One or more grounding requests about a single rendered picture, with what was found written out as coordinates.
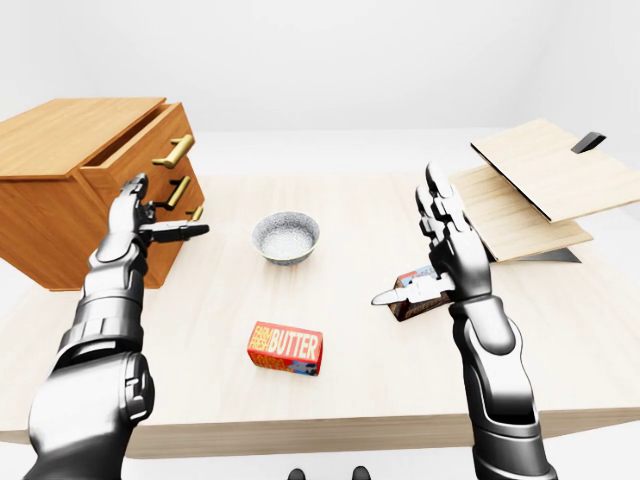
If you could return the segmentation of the red butter box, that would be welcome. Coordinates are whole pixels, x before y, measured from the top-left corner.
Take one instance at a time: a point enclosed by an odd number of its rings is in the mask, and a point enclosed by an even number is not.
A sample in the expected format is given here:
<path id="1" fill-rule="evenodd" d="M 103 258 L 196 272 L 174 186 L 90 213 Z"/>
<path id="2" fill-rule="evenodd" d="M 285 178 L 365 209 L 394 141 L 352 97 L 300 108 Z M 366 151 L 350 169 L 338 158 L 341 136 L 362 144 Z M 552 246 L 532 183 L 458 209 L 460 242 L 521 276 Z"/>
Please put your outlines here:
<path id="1" fill-rule="evenodd" d="M 258 367 L 315 377 L 321 369 L 323 340 L 321 332 L 257 322 L 247 353 Z"/>

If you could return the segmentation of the small pale wooden board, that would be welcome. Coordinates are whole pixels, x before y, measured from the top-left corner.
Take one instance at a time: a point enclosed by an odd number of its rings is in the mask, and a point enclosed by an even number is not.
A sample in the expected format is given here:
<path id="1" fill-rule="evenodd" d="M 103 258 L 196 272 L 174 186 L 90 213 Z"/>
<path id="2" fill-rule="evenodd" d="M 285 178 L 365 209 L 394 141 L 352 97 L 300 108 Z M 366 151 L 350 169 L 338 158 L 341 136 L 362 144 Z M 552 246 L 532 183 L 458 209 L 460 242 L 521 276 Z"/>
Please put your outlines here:
<path id="1" fill-rule="evenodd" d="M 492 257 L 508 261 L 591 241 L 572 220 L 549 222 L 506 179 L 489 166 L 450 176 L 464 212 Z"/>

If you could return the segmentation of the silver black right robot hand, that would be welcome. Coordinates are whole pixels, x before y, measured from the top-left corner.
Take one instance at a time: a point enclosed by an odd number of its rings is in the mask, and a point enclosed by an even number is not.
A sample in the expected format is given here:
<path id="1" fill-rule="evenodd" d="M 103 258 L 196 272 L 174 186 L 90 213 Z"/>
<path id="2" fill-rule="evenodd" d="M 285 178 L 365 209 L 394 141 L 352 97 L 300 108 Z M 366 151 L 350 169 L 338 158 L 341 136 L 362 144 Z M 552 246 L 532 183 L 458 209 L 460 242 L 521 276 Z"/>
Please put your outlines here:
<path id="1" fill-rule="evenodd" d="M 426 183 L 415 190 L 420 228 L 430 240 L 429 259 L 437 276 L 420 276 L 405 287 L 376 295 L 373 305 L 420 303 L 447 294 L 468 300 L 492 291 L 489 261 L 476 230 L 467 221 L 464 204 L 435 162 L 425 170 Z"/>

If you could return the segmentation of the wooden cabinet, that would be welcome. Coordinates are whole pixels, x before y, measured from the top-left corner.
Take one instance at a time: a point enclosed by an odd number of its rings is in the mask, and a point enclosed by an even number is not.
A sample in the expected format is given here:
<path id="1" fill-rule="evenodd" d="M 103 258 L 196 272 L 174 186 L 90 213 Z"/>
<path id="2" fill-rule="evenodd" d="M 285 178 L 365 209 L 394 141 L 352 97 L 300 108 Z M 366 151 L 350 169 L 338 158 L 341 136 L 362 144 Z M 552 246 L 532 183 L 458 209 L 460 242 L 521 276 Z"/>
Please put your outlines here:
<path id="1" fill-rule="evenodd" d="M 0 122 L 0 258 L 46 289 L 80 289 L 113 202 L 80 168 L 163 104 L 59 98 Z"/>

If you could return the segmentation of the large pale wooden board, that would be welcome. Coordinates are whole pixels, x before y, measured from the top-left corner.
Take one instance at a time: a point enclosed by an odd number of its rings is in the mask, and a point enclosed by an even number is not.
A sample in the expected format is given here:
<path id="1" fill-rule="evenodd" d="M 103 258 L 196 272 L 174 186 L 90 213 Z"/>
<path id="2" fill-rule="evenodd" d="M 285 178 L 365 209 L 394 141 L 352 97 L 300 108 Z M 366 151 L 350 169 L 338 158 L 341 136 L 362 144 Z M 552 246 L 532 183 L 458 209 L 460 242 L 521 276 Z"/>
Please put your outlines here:
<path id="1" fill-rule="evenodd" d="M 550 222 L 640 202 L 640 171 L 545 119 L 471 142 L 472 147 Z"/>

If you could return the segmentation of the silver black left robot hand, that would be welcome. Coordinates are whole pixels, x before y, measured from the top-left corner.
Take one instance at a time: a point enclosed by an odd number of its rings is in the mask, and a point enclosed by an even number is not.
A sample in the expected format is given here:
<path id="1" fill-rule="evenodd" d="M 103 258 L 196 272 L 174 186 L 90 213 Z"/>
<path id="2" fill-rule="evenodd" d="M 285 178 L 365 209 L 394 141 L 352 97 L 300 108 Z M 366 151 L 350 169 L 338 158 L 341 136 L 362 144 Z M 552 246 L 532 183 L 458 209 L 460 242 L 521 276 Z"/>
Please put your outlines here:
<path id="1" fill-rule="evenodd" d="M 101 261 L 123 257 L 133 244 L 145 251 L 153 242 L 186 241 L 209 232 L 209 225 L 199 221 L 157 221 L 155 205 L 152 202 L 143 203 L 148 186 L 147 175 L 139 173 L 123 185 L 120 194 L 112 202 L 108 233 L 97 250 L 97 257 Z"/>

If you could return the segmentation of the grey speckled bowl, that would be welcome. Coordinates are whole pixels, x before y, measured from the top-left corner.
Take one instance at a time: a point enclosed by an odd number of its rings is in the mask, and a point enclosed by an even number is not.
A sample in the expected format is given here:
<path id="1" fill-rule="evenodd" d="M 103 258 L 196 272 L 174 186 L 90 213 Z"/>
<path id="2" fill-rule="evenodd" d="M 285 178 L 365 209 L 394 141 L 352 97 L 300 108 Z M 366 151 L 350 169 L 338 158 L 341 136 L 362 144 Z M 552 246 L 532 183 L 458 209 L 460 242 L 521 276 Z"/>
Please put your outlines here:
<path id="1" fill-rule="evenodd" d="M 277 212 L 260 220 L 252 232 L 252 242 L 267 261 L 281 266 L 306 260 L 320 238 L 318 223 L 310 216 L 292 211 Z"/>

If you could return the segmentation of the brown printed food box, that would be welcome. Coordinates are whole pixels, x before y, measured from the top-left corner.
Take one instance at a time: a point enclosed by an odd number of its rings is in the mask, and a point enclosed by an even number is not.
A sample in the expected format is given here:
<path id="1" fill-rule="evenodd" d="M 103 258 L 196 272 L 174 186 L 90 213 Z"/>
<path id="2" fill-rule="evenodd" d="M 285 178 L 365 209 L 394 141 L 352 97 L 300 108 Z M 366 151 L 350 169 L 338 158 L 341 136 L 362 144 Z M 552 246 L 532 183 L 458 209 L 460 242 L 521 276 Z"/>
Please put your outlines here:
<path id="1" fill-rule="evenodd" d="M 431 265 L 419 267 L 417 269 L 414 269 L 413 271 L 398 276 L 396 278 L 394 287 L 407 287 L 413 279 L 424 276 L 436 278 L 437 272 Z M 405 320 L 408 320 L 409 318 L 433 310 L 442 305 L 446 305 L 450 302 L 451 300 L 449 296 L 446 293 L 442 293 L 438 298 L 418 303 L 412 303 L 409 300 L 405 300 L 403 302 L 390 304 L 389 309 L 391 310 L 397 321 L 403 322 Z"/>

